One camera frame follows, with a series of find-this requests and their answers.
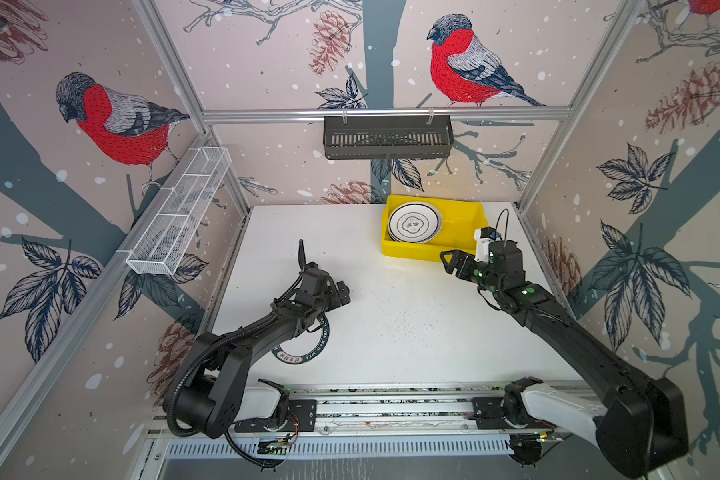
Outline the green lettered rim plate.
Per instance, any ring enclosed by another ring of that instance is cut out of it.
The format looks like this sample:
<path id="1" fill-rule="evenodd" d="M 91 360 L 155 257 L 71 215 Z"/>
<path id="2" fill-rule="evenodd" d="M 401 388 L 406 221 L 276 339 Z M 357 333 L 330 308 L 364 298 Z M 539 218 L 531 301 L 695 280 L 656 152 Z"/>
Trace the green lettered rim plate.
<path id="1" fill-rule="evenodd" d="M 272 355 L 280 362 L 288 365 L 300 365 L 314 360 L 327 347 L 330 338 L 330 323 L 325 316 L 318 318 L 318 326 L 313 330 L 306 330 L 306 333 L 313 335 L 319 333 L 315 345 L 304 353 L 289 353 L 281 345 L 271 350 Z"/>

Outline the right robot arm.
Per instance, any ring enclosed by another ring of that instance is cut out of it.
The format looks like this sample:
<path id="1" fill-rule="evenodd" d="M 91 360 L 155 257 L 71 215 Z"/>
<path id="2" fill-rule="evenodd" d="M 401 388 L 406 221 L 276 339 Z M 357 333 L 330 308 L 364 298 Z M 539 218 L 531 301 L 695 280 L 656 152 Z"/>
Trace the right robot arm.
<path id="1" fill-rule="evenodd" d="M 525 278 L 522 252 L 511 240 L 493 241 L 482 259 L 443 251 L 447 274 L 490 293 L 491 308 L 544 340 L 589 385 L 588 402 L 525 377 L 505 389 L 507 421 L 530 419 L 561 427 L 596 446 L 620 474 L 640 478 L 689 452 L 684 398 L 670 380 L 653 379 L 608 350 L 544 287 Z"/>

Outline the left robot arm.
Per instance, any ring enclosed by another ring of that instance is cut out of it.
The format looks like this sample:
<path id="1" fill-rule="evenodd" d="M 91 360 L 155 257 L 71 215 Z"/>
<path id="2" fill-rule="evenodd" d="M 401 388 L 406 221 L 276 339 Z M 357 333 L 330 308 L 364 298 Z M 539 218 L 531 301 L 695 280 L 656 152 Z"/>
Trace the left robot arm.
<path id="1" fill-rule="evenodd" d="M 264 317 L 222 335 L 197 336 L 163 399 L 170 432 L 220 437 L 241 412 L 251 366 L 350 302 L 345 282 L 310 262 Z"/>

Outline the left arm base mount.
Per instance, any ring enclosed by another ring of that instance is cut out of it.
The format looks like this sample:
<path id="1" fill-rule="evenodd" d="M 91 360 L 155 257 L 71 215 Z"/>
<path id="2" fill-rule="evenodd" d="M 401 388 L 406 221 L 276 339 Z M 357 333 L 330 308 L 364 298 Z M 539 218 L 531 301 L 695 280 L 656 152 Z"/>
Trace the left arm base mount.
<path id="1" fill-rule="evenodd" d="M 291 399 L 288 405 L 281 404 L 268 418 L 254 418 L 234 424 L 235 433 L 295 433 L 313 432 L 317 414 L 317 401 L 313 399 Z"/>

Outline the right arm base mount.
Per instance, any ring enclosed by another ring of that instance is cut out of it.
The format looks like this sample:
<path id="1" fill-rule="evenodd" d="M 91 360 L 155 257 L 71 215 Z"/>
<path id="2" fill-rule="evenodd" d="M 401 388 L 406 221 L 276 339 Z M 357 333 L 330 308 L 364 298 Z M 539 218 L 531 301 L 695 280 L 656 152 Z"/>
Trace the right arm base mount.
<path id="1" fill-rule="evenodd" d="M 532 429 L 554 430 L 555 426 L 527 416 L 511 413 L 504 407 L 502 397 L 473 397 L 470 419 L 478 430 Z"/>

